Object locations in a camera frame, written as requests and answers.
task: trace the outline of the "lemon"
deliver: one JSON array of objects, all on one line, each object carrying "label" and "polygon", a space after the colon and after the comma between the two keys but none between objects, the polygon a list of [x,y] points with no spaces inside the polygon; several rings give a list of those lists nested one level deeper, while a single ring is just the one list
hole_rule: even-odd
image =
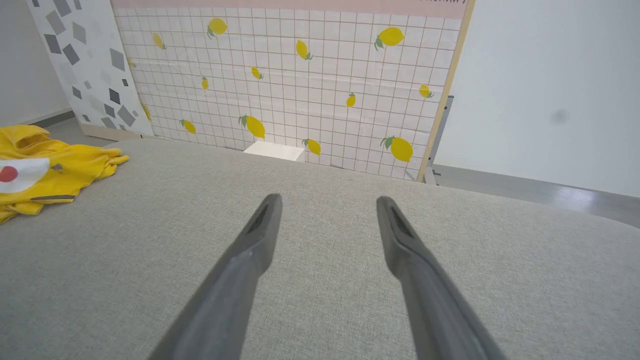
[{"label": "lemon", "polygon": [[251,68],[251,73],[253,74],[253,77],[258,79],[258,80],[264,78],[264,76],[262,74],[260,74],[260,70],[258,70],[257,67],[252,67]]},{"label": "lemon", "polygon": [[225,21],[220,18],[215,18],[212,21],[209,21],[209,26],[207,26],[207,36],[211,38],[216,37],[216,35],[222,35],[227,30],[227,24]]},{"label": "lemon", "polygon": [[192,134],[196,133],[196,127],[193,126],[193,124],[190,123],[189,121],[184,120],[184,119],[180,120],[180,125],[184,126],[184,128],[187,129],[187,131],[189,131],[190,133],[192,133]]},{"label": "lemon", "polygon": [[422,84],[420,86],[420,95],[422,95],[423,97],[429,99],[430,97],[433,97],[433,92],[431,92],[431,90],[429,90],[428,86],[426,86],[425,84]]},{"label": "lemon", "polygon": [[373,44],[373,46],[376,48],[376,51],[378,50],[378,48],[383,49],[384,46],[383,44],[385,44],[386,46],[396,46],[397,44],[400,44],[400,41],[404,40],[404,35],[402,34],[402,30],[396,28],[395,26],[392,26],[390,28],[384,29],[380,35],[378,35],[376,42]]},{"label": "lemon", "polygon": [[160,49],[165,50],[166,49],[166,45],[164,44],[164,42],[162,41],[162,38],[160,37],[160,35],[154,33],[154,44],[156,46],[158,46]]},{"label": "lemon", "polygon": [[413,147],[411,147],[411,144],[405,139],[390,136],[382,139],[380,145],[382,146],[383,143],[387,149],[391,146],[391,153],[396,157],[396,159],[406,162],[411,160],[411,156],[413,156]]},{"label": "lemon", "polygon": [[298,43],[296,44],[296,51],[298,52],[298,55],[300,55],[300,57],[304,60],[311,60],[314,57],[308,51],[307,45],[302,40],[298,40]]},{"label": "lemon", "polygon": [[349,93],[349,97],[347,98],[347,107],[350,108],[356,104],[356,95],[353,92]]},{"label": "lemon", "polygon": [[302,145],[306,145],[309,146],[309,151],[313,152],[316,155],[320,155],[320,144],[317,143],[315,140],[313,139],[304,139],[302,140]]},{"label": "lemon", "polygon": [[238,118],[238,122],[242,123],[242,126],[246,126],[249,129],[249,132],[253,134],[257,138],[264,139],[264,126],[260,122],[260,120],[256,119],[253,116],[241,116]]},{"label": "lemon", "polygon": [[142,104],[142,110],[145,110],[145,114],[147,115],[147,119],[149,119],[149,121],[151,121],[151,114],[149,113],[149,109],[147,109],[147,106]]}]

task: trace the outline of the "yellow cloth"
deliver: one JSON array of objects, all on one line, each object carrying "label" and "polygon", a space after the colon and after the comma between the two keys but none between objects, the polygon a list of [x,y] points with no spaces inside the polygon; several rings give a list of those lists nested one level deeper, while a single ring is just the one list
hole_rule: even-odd
[{"label": "yellow cloth", "polygon": [[[128,159],[120,149],[69,145],[50,139],[49,132],[38,126],[0,128],[0,224],[18,213],[37,215],[44,204],[72,202],[80,189],[113,175],[118,164]],[[11,181],[23,186],[35,183],[13,192],[7,190]]]}]

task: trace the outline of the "white grid tile backdrop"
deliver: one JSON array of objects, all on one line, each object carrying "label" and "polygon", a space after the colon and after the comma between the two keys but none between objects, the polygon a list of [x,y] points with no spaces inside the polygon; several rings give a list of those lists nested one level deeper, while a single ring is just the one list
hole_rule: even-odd
[{"label": "white grid tile backdrop", "polygon": [[[456,47],[460,20],[406,15],[247,8],[114,9],[142,103],[162,138],[245,150],[254,141],[238,117],[258,118],[265,141],[303,147],[311,163],[414,180]],[[228,25],[210,39],[213,18]],[[405,39],[375,50],[389,26]],[[158,34],[166,46],[154,45]],[[296,53],[303,41],[313,54]],[[264,76],[256,79],[252,67]],[[202,88],[202,77],[209,88]],[[428,85],[434,96],[419,93]],[[349,93],[356,104],[346,106]],[[189,120],[196,134],[179,122]],[[411,143],[408,163],[380,145]]]}]

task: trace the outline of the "tile pattern board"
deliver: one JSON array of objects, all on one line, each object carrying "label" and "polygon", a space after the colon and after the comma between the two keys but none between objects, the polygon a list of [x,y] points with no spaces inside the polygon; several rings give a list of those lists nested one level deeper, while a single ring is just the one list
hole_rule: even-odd
[{"label": "tile pattern board", "polygon": [[143,108],[136,90],[123,85],[133,77],[109,0],[27,4],[78,121],[153,135],[148,118],[131,115]]},{"label": "tile pattern board", "polygon": [[[156,136],[244,150],[261,140],[242,118],[249,115],[267,142],[317,142],[320,155],[305,151],[308,162],[411,180],[461,22],[257,8],[121,8],[115,15]],[[404,38],[385,45],[394,39],[383,35],[376,44],[388,28]],[[406,143],[384,140],[391,136]]]}]

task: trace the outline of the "wooden frame edge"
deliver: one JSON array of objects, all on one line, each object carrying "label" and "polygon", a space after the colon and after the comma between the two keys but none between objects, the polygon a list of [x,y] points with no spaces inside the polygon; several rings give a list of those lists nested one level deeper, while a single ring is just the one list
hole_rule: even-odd
[{"label": "wooden frame edge", "polygon": [[93,136],[95,138],[122,141],[128,139],[139,139],[142,136],[146,136],[127,130],[111,129],[109,127],[83,124],[80,121],[78,121],[78,124],[80,125],[80,130],[82,130],[83,134],[85,134],[86,136]]},{"label": "wooden frame edge", "polygon": [[433,126],[431,126],[431,133],[429,134],[427,149],[424,151],[424,156],[422,157],[422,163],[420,164],[420,170],[418,171],[418,177],[415,179],[418,182],[422,181],[422,178],[424,177],[424,173],[427,169],[427,163],[429,162],[429,153],[431,153],[431,149],[433,148],[433,142],[435,141],[435,138],[436,138],[436,133],[438,132],[438,128],[440,127],[440,121],[442,120],[444,107],[447,104],[447,98],[449,97],[449,92],[451,91],[451,85],[453,84],[453,77],[456,75],[456,69],[458,68],[458,61],[460,60],[460,54],[462,53],[462,48],[465,45],[465,39],[467,38],[467,31],[469,30],[469,23],[471,22],[471,15],[474,12],[475,5],[476,5],[476,0],[468,0],[467,9],[465,10],[465,16],[462,18],[462,23],[460,24],[460,33],[458,34],[458,45],[456,46],[453,52],[453,57],[451,59],[451,66],[449,67],[447,80],[445,81],[445,84],[444,84],[444,90],[442,91],[442,97],[440,98],[438,111],[436,112],[436,118],[433,121]]}]

